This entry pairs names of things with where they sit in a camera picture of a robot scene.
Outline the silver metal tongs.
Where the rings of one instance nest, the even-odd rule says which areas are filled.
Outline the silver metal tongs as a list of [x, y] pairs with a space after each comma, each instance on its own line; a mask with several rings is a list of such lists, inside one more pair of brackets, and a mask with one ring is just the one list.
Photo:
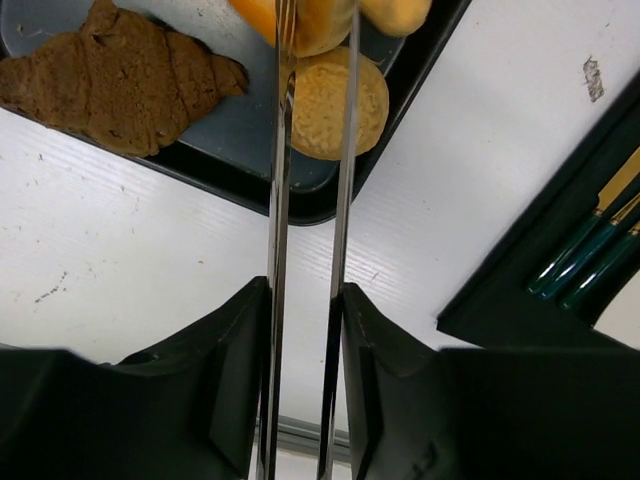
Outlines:
[[[281, 390], [281, 365], [286, 292], [287, 240], [289, 220], [289, 193], [291, 167], [291, 137], [295, 96], [294, 54], [297, 3], [277, 1], [276, 5], [276, 110], [274, 154], [271, 166], [269, 204], [268, 287], [270, 292], [269, 344], [262, 374], [258, 462], [256, 477], [276, 477], [278, 427]], [[336, 205], [334, 259], [327, 333], [327, 359], [323, 387], [323, 413], [319, 443], [318, 479], [333, 477], [333, 448], [335, 437], [335, 402], [337, 397], [337, 368], [340, 356], [342, 324], [341, 290], [344, 282], [344, 264], [347, 244], [348, 216], [352, 201], [352, 188], [357, 143], [357, 96], [359, 90], [359, 3], [348, 1], [347, 12], [351, 20], [348, 47], [348, 77], [344, 101], [344, 127], [339, 189]]]

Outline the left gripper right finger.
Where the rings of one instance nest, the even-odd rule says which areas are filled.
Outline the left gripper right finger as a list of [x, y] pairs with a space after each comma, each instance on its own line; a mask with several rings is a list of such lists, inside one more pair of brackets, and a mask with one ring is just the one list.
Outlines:
[[638, 477], [636, 351], [435, 351], [359, 286], [342, 299], [354, 478]]

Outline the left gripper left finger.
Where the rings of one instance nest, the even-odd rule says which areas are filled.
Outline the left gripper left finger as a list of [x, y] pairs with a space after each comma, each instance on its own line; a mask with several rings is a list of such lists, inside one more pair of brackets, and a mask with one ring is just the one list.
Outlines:
[[5, 479], [244, 479], [267, 281], [117, 364], [63, 349], [1, 353]]

